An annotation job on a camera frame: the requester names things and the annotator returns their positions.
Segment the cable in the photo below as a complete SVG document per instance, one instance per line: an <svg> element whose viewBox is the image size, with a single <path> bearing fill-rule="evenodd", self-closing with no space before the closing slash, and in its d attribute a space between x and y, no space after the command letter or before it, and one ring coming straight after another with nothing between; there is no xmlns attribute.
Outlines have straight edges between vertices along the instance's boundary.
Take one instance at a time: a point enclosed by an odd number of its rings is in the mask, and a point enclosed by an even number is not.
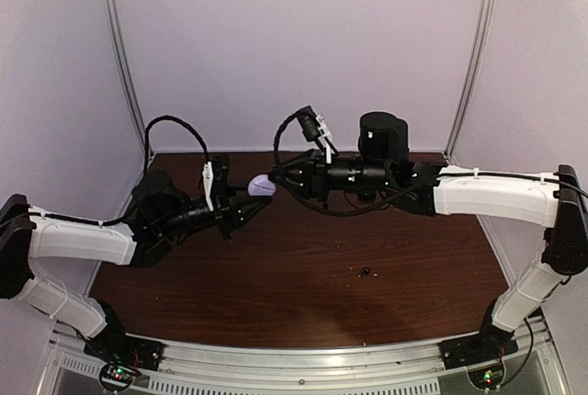
<svg viewBox="0 0 588 395"><path fill-rule="evenodd" d="M345 201L354 209L361 209L361 207L357 206L356 204L354 204L353 202L351 202L351 199L349 198L349 196L347 195L347 192L345 190L343 190L343 197L345 198Z"/></svg>
<svg viewBox="0 0 588 395"><path fill-rule="evenodd" d="M516 372L514 372L514 374L507 381L505 381L504 383L501 383L497 389L501 389L504 386L511 384L513 382L513 380L516 377L518 377L518 375L525 368L526 364L529 361L529 358L531 357L531 354L533 352L533 345L535 344L535 335L533 335L533 328L531 328L531 325L529 324L529 321L527 319L525 319L525 324L526 324L526 328L529 330L529 335L531 336L531 344L529 345L529 350L526 353L525 359L523 360L523 363L521 364L521 366L516 370Z"/></svg>
<svg viewBox="0 0 588 395"><path fill-rule="evenodd" d="M35 213L35 214L29 214L29 215L30 216L42 216L44 218L49 218L49 219L64 220L66 222L83 223L85 225L94 225L96 227L112 227L114 225L119 225L120 223L123 223L126 219L128 219L132 215L132 213L135 212L136 208L137 208L137 206L133 205L120 218L113 219L113 220L103 220L103 221L90 220L90 219L84 219L84 218L76 218L75 216L67 216L64 214L57 214L57 213L45 213L44 215L41 215L40 213Z"/></svg>
<svg viewBox="0 0 588 395"><path fill-rule="evenodd" d="M150 137L150 133L151 133L151 129L153 128L153 126L159 122L163 122L163 121L170 121L170 122L174 122L175 124L179 124L180 126L182 126L184 129L186 129L187 131L190 132L190 134L196 138L196 141L198 141L198 143L200 144L200 147L202 147L202 151L204 152L204 159L206 160L206 162L210 161L210 157L209 157L209 149L206 146L206 143L204 142L204 140L202 139L202 137L198 134L198 132L196 131L196 129L194 129L194 127L192 127L191 124L185 122L183 119L180 119L178 117L174 117L172 115L162 115L161 117L157 117L151 120L151 122L147 125L147 128L145 129L145 147L144 147L144 160L143 160L143 173L147 173L147 167L149 165L149 156L150 156L150 149L149 149L149 137Z"/></svg>
<svg viewBox="0 0 588 395"><path fill-rule="evenodd" d="M378 192L378 196L382 199L382 200L386 200L386 197L384 196L384 194L379 191ZM343 190L343 197L345 198L345 202L347 202L351 207L353 207L354 209L363 209L362 207L359 207L358 205L354 204L351 199L349 198L349 194ZM381 209L377 209L376 211L385 211L387 209L390 208L390 204L386 204L384 205Z"/></svg>

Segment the brown wooden surface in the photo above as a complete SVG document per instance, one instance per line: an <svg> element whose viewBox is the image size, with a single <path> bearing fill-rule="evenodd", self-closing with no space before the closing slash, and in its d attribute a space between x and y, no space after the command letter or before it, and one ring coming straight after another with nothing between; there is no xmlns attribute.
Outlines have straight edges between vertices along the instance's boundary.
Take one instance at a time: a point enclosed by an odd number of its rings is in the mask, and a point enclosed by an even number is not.
<svg viewBox="0 0 588 395"><path fill-rule="evenodd" d="M270 153L235 153L231 161L231 179L242 182L272 166ZM195 154L162 154L153 163L191 195L200 167ZM348 209L339 193L330 202ZM364 266L372 274L360 278ZM92 296L112 304L131 333L228 346L335 347L477 330L505 289L474 217L388 209L330 218L278 191L232 243L210 229L150 270L104 264Z"/></svg>

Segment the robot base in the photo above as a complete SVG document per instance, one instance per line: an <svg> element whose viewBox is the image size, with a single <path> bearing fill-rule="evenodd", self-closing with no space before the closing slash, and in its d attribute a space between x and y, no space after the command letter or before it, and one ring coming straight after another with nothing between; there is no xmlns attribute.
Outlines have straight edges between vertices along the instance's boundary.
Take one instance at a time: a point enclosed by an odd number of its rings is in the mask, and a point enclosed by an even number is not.
<svg viewBox="0 0 588 395"><path fill-rule="evenodd" d="M163 344L155 342L154 340L129 336L125 337L125 344L133 352L136 351L137 356L129 354L126 357L121 358L119 364L131 369L134 369L135 365L138 364L137 367L140 369L153 371L159 370L159 362L161 361L164 352ZM88 356L96 356L100 358L96 354L96 349L88 344L86 344L84 348L84 353Z"/></svg>

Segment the white robot arm segment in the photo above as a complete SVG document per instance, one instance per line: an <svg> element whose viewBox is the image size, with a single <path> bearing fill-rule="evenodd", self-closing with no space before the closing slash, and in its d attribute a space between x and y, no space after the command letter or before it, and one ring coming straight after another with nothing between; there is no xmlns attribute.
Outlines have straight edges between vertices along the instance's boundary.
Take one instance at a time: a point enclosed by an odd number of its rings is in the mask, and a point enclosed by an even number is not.
<svg viewBox="0 0 588 395"><path fill-rule="evenodd" d="M35 277L17 294L17 300L73 326L85 337L94 337L107 326L106 315L97 301L68 289L38 265L30 265L30 269Z"/></svg>
<svg viewBox="0 0 588 395"><path fill-rule="evenodd" d="M455 165L441 169L440 175L470 173L472 176L441 177L439 185L434 188L435 212L524 220L544 228L553 228L558 213L559 201L555 194L560 187L557 184L476 175L477 172L478 169ZM558 180L553 173L531 176Z"/></svg>
<svg viewBox="0 0 588 395"><path fill-rule="evenodd" d="M36 228L30 240L29 257L70 257L128 265L137 243L129 225L120 223L110 227L89 225L43 217L44 209L33 207L31 216Z"/></svg>

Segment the white wall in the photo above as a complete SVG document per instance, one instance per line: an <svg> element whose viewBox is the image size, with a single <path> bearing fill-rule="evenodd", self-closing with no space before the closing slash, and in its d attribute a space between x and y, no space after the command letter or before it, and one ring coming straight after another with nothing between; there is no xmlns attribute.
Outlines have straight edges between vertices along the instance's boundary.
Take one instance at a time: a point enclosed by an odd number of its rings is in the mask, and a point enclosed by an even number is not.
<svg viewBox="0 0 588 395"><path fill-rule="evenodd" d="M538 172L571 164L588 187L588 0L497 0L456 156L462 165ZM492 220L515 272L542 231ZM584 394L588 274L545 304L573 393Z"/></svg>
<svg viewBox="0 0 588 395"><path fill-rule="evenodd" d="M141 170L102 0L0 0L0 202L112 218ZM94 263L44 264L84 289ZM52 323L0 301L0 393L29 395Z"/></svg>
<svg viewBox="0 0 588 395"><path fill-rule="evenodd" d="M209 146L268 150L290 112L312 104L336 143L358 119L408 120L411 148L442 150L457 110L480 0L118 0L143 116L172 113ZM303 146L299 131L285 148ZM156 150L196 148L173 125Z"/></svg>

